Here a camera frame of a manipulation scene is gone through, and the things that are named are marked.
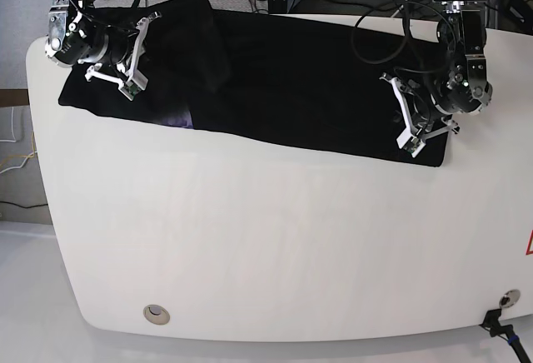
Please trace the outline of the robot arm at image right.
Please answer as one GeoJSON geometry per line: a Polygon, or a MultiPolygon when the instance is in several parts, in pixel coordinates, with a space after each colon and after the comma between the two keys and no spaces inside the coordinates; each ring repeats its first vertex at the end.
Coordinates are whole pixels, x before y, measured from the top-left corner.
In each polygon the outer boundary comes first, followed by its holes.
{"type": "Polygon", "coordinates": [[[444,49],[442,62],[428,67],[421,55],[417,69],[394,67],[383,73],[401,109],[404,128],[396,139],[398,147],[417,157],[429,139],[460,127],[457,113],[474,115],[488,107],[492,86],[487,80],[484,48],[486,26],[477,4],[485,0],[431,0],[443,9],[437,39],[444,49]]]}

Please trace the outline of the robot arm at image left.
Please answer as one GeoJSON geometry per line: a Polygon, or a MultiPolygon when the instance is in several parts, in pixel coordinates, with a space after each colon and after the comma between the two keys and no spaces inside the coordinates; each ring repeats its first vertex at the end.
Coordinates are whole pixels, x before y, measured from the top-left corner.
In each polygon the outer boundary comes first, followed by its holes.
{"type": "Polygon", "coordinates": [[[162,15],[154,11],[117,24],[94,12],[96,1],[52,0],[45,54],[64,67],[86,64],[87,81],[111,82],[133,100],[147,88],[148,78],[138,66],[149,25],[162,15]]]}

